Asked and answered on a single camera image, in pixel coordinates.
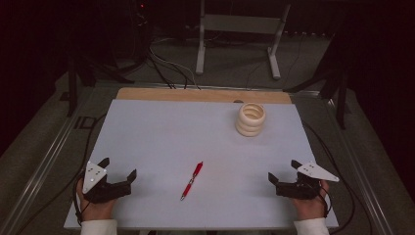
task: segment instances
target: table leg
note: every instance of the table leg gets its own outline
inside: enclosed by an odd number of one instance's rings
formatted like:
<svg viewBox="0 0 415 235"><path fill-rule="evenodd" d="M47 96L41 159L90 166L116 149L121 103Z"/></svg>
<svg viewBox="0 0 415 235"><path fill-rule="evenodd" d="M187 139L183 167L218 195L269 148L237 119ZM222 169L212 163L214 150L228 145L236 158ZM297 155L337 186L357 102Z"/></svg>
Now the table leg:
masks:
<svg viewBox="0 0 415 235"><path fill-rule="evenodd" d="M205 0L201 0L201 25L199 29L199 52L196 62L196 74L204 73L205 63Z"/></svg>
<svg viewBox="0 0 415 235"><path fill-rule="evenodd" d="M283 15L281 16L280 23L278 24L277 31L275 33L274 43L273 43L272 47L268 48L269 65L271 67L272 77L274 79L280 79L281 78L281 74L280 74L280 70L278 69L278 63L277 63L277 59L275 57L275 53L277 52L278 44L280 43L281 36L283 34L283 31L284 31L284 26L285 26L285 23L286 23L286 20L287 20L288 13L290 11L290 7L291 7L290 4L287 4L284 7Z"/></svg>

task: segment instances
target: white metal frame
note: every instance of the white metal frame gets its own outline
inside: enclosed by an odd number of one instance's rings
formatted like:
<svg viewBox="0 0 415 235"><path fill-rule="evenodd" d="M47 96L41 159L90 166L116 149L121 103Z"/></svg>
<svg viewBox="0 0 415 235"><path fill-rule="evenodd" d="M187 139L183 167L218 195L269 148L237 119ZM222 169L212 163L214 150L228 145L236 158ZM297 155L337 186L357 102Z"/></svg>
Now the white metal frame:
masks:
<svg viewBox="0 0 415 235"><path fill-rule="evenodd" d="M274 79L281 78L275 53L284 30L286 19L290 11L290 4L285 5L283 15L276 18L257 18L242 16L211 15L205 13L205 0L201 0L201 26L199 34L199 52L196 63L196 74L204 73L205 64L205 30L237 31L275 34L274 42L268 48L269 64Z"/></svg>

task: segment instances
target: black cable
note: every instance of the black cable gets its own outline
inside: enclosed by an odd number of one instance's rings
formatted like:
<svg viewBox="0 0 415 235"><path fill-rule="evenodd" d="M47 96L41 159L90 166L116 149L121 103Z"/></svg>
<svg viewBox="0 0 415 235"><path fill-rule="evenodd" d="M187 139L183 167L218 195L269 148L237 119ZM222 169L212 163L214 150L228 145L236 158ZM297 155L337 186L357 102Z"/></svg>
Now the black cable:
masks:
<svg viewBox="0 0 415 235"><path fill-rule="evenodd" d="M33 216L18 230L18 232L16 233L16 235L21 234L25 228L27 228L27 226L41 213L43 212L43 210L45 210L49 205L52 204L52 202L54 202L59 196L61 196L67 189L68 187L72 184L72 182L77 179L79 172L82 172L87 156L88 156L88 149L89 149L89 142L93 133L93 130L95 128L95 126L97 125L97 123L106 116L107 114L104 114L100 117L98 117L97 119L94 120L94 122L92 123L91 129L89 130L88 133L88 137L86 140L86 145L85 145L85 150L83 153L83 159L82 159L82 164L79 166L78 170L77 170L77 174L61 189L61 191L59 191L51 200L49 200L42 208L40 208L37 212L35 212L33 214Z"/></svg>
<svg viewBox="0 0 415 235"><path fill-rule="evenodd" d="M312 191L315 192L315 194L317 195L317 197L320 198L320 200L323 202L323 206L324 206L324 217L327 217L327 215L329 214L330 210L332 209L332 198L330 197L329 193L323 188L320 187L320 189L324 190L324 192L326 192L327 196L329 197L330 200L330 207L327 205L326 199L320 194L320 192L317 192L311 185L309 185L308 183L304 184L306 186L308 186Z"/></svg>
<svg viewBox="0 0 415 235"><path fill-rule="evenodd" d="M302 40L304 39L304 36L305 36L305 33L303 33L302 35L301 35L301 39L300 39L300 43L299 43L299 48L297 49L297 56L296 56L296 59L293 61L293 63L290 65L290 68L288 69L288 72L287 72L287 78L285 79L285 81L284 81L284 84L282 85L282 89L284 89L285 88L285 85L286 85L286 83L287 83L287 81L288 81L288 79L290 78L290 72L291 72L291 69L294 67L294 65L297 63L297 60L299 59L299 57L300 57L300 49L301 49L301 45L302 45Z"/></svg>
<svg viewBox="0 0 415 235"><path fill-rule="evenodd" d="M166 59L164 59L163 57L161 57L161 56L159 56L159 55L157 55L157 54L155 54L155 53L153 53L154 54L154 56L156 57L156 58L160 58L160 59L162 59L163 61L166 61ZM167 68L167 69L169 69L169 70L172 70L172 71L177 71L178 73L180 73L180 74L182 74L183 75L183 77L184 77L184 89L186 89L187 88L187 84L188 84L188 81L190 80L190 81L192 81L178 66L176 66L176 65L174 65L174 64L170 64L170 63L167 63L168 65L171 65L171 66L173 66L173 68L171 68L171 67L169 67L169 66L165 66L165 65L163 65L162 63L159 63L159 62L157 62L157 61L155 61L157 64L159 64L160 66L163 66L163 67L165 67L165 68Z"/></svg>
<svg viewBox="0 0 415 235"><path fill-rule="evenodd" d="M246 90L251 90L251 89L248 89L248 83L250 83L250 77L251 77L251 75L257 70L257 69L259 69L262 65L264 64L264 62L260 62L260 63L258 63L258 65L253 69L253 70L251 70L249 73L248 73L248 77L247 77L247 82L245 83L245 89Z"/></svg>
<svg viewBox="0 0 415 235"><path fill-rule="evenodd" d="M162 73L161 73L161 71L160 71L160 69L159 69L159 67L157 66L157 64L156 64L156 62L153 60L153 58L150 56L149 57L149 60L153 63L153 66L154 66L154 69L156 70L156 72L159 74L159 76L160 76L160 78L161 78L161 80L163 80L164 82L165 82L165 84L167 84L168 85L168 87L170 87L170 89L176 89L176 86L174 85L174 83L172 82L172 81L170 81L169 79L167 79L167 78L165 78L163 75L162 75Z"/></svg>
<svg viewBox="0 0 415 235"><path fill-rule="evenodd" d="M76 196L76 187L77 187L77 182L82 178L82 172L76 177L76 180L73 181L73 186L72 186L72 201L73 201L73 207L75 208L75 215L76 215L76 220L77 223L79 224L79 226L81 225L82 222L82 211L80 211L78 202L77 202L77 196Z"/></svg>
<svg viewBox="0 0 415 235"><path fill-rule="evenodd" d="M91 202L88 202L88 204L86 205L86 207L80 213L84 213L85 210L89 207L89 205L91 205Z"/></svg>
<svg viewBox="0 0 415 235"><path fill-rule="evenodd" d="M333 202L333 200L332 200L332 196L329 194L329 192L327 192L327 190L325 189L325 188L323 188L323 187L321 187L321 189L324 191L324 192L326 192L326 195L327 195L327 197L329 197L329 200L330 200L330 207L327 209L327 214L329 214L329 212L332 210L332 202Z"/></svg>
<svg viewBox="0 0 415 235"><path fill-rule="evenodd" d="M335 231L331 232L330 234L336 234L340 231L342 231L343 229L345 229L351 222L352 218L354 217L354 213L355 213L355 201L354 201L354 197L357 199L357 202L360 204L360 206L363 208L363 211L366 214L366 217L368 219L369 222L369 232L370 234L373 233L373 228L372 228L372 223L370 221L370 216L368 211L365 209L363 203L361 202L361 200L358 198L357 194L354 192L354 190L351 188L351 186L348 184L348 182L346 181L346 179L343 177L338 165L336 164L336 161L333 157L333 154L330 152L329 148L327 147L326 143L323 141L323 139L317 134L317 132L308 124L306 123L304 120L301 120L302 124L307 127L313 134L314 136L317 138L318 142L320 143L320 145L323 147L324 152L326 153L327 157L329 158L330 163L332 164L332 166L335 168L336 172L339 175L340 180L343 182L344 186L347 189L347 192L350 196L351 199L351 213L349 218L347 219L347 221L345 222L345 224L341 227L339 227L338 229L336 229Z"/></svg>

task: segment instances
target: red pen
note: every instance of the red pen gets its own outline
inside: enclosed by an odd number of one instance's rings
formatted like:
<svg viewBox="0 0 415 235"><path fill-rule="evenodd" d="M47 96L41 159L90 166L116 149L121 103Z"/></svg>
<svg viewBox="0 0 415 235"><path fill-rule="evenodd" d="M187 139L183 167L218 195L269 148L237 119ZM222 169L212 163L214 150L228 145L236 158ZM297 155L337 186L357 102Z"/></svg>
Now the red pen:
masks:
<svg viewBox="0 0 415 235"><path fill-rule="evenodd" d="M201 170L203 165L204 165L204 162L200 162L200 163L198 163L198 165L196 165L196 169L193 172L193 176L190 179L189 183L187 184L186 189L184 190L184 192L182 194L182 197L180 198L180 201L183 201L183 199L187 196L187 193L189 192L190 188L192 187L193 182L195 182L195 178L199 174L199 171Z"/></svg>

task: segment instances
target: white paper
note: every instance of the white paper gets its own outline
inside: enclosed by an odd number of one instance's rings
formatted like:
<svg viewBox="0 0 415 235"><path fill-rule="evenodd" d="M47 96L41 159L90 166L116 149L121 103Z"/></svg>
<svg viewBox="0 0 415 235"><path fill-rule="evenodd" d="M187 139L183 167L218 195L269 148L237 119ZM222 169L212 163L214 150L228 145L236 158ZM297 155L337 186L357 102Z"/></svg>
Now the white paper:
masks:
<svg viewBox="0 0 415 235"><path fill-rule="evenodd" d="M235 128L241 104L113 100L90 161L110 158L109 182L137 169L132 194L118 199L118 227L275 229L293 227L295 208L276 195L268 172L295 182L291 160L315 162L295 105L263 105L256 137ZM188 194L180 197L199 162ZM338 226L329 213L328 226ZM65 227L78 227L71 208Z"/></svg>

